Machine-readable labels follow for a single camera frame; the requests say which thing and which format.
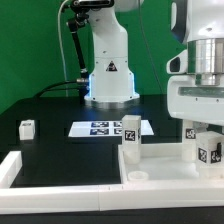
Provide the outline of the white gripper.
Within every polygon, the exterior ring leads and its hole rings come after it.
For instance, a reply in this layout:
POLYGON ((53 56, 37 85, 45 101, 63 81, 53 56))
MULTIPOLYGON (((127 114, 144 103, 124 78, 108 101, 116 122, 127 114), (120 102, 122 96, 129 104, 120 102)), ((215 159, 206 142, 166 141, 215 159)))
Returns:
MULTIPOLYGON (((218 86, 196 86, 193 76, 172 76, 168 81, 167 105, 173 118, 224 126, 224 78, 218 86)), ((221 157, 219 142, 216 159, 221 157)))

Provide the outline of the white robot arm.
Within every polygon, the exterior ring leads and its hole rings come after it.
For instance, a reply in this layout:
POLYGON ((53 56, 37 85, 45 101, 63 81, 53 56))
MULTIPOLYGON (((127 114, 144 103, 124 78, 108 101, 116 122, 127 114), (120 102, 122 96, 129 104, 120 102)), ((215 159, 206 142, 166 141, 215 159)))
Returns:
MULTIPOLYGON (((115 14, 138 9, 144 0, 92 0, 94 70, 85 100, 99 107, 139 98, 128 67, 128 36, 115 14)), ((224 127, 224 0, 171 0, 171 32, 186 49, 166 64, 168 111, 183 121, 182 158, 199 157, 196 141, 209 124, 224 127)))

